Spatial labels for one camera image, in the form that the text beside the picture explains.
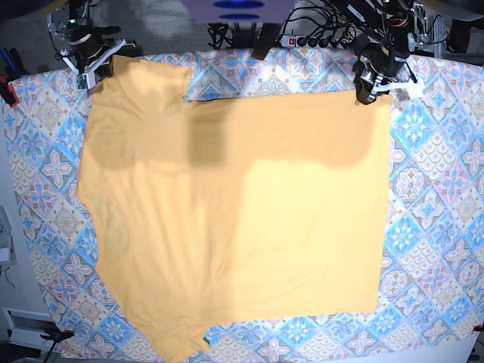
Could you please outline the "purple blue robot base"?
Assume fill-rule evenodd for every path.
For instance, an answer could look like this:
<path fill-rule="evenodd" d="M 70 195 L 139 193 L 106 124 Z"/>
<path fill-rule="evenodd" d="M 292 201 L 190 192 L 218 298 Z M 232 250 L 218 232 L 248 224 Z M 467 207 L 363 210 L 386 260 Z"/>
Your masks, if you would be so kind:
<path fill-rule="evenodd" d="M 294 0 L 182 0 L 196 23 L 283 23 Z"/>

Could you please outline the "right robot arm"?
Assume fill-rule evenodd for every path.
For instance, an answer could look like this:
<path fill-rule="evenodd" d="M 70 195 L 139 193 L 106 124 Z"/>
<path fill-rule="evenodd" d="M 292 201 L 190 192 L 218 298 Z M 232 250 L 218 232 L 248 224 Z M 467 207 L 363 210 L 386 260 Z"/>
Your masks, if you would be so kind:
<path fill-rule="evenodd" d="M 91 1 L 68 1 L 47 16 L 51 41 L 57 36 L 68 48 L 55 49 L 55 59 L 63 61 L 74 77 L 78 89 L 93 89 L 101 79 L 113 75 L 113 56 L 136 48 L 134 40 L 117 38 L 118 26 L 95 26 Z"/>

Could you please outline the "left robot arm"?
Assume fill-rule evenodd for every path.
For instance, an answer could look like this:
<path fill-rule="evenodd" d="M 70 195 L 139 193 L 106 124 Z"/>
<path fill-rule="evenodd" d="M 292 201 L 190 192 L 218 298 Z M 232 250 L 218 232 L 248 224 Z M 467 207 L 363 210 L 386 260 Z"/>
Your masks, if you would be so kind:
<path fill-rule="evenodd" d="M 400 89 L 410 98 L 424 96 L 424 81 L 409 68 L 412 52 L 424 45 L 427 37 L 423 5 L 416 1 L 332 1 L 331 4 L 358 32 L 351 49 L 356 98 L 371 104 L 380 95 Z M 403 67 L 408 80 L 401 80 Z"/>

